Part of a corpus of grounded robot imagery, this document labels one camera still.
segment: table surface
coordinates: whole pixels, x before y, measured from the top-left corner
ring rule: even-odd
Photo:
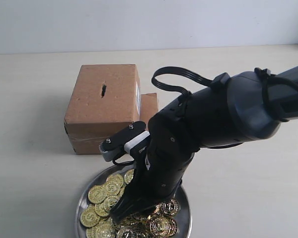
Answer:
[[[80,66],[112,63],[135,63],[141,92],[157,92],[162,109],[178,94],[151,85],[160,67],[207,78],[255,67],[280,73],[298,65],[298,45],[0,55],[0,238],[74,237],[80,194],[111,164],[75,155],[63,119]],[[203,88],[178,76],[161,79]],[[193,238],[298,238],[298,120],[269,140],[201,150],[183,185]]]

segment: metal tray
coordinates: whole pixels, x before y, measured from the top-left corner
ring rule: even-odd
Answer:
[[[119,167],[119,166],[112,166],[107,169],[105,169],[103,172],[98,174],[86,187],[86,189],[83,191],[83,194],[81,195],[78,206],[76,209],[75,214],[75,235],[77,238],[86,238],[85,230],[86,228],[80,223],[79,217],[81,212],[88,207],[90,204],[88,200],[88,191],[94,186],[103,184],[106,182],[106,179],[111,174],[124,174],[127,170],[133,169],[134,165],[126,166],[126,167]],[[188,202],[187,195],[183,189],[183,187],[180,187],[175,195],[175,199],[180,203],[180,211],[179,213],[174,217],[176,220],[179,232],[173,236],[173,238],[188,238],[190,236],[191,232],[191,226],[192,226],[192,217],[191,217],[191,211],[190,211],[190,205]]]

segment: gold coin pile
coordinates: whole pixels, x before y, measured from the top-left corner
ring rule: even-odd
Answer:
[[[91,204],[82,211],[80,222],[86,227],[86,238],[167,238],[178,232],[173,219],[180,210],[176,199],[171,198],[155,206],[148,216],[133,214],[116,224],[109,217],[112,207],[124,193],[126,184],[134,176],[134,170],[108,176],[103,185],[95,185],[88,192]]]

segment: robotic arm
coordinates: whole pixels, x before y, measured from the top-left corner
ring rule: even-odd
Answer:
[[[196,93],[157,81],[177,74],[207,86]],[[152,83],[181,95],[145,123],[138,121],[105,140],[106,161],[136,163],[134,179],[110,212],[115,222],[173,197],[182,176],[200,148],[221,149],[268,139],[282,122],[298,119],[298,66],[279,75],[256,68],[208,80],[187,69],[164,67]],[[135,160],[118,164],[124,154]]]

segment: white wall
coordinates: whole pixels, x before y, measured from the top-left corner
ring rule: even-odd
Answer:
[[[0,0],[0,54],[298,43],[298,0]]]

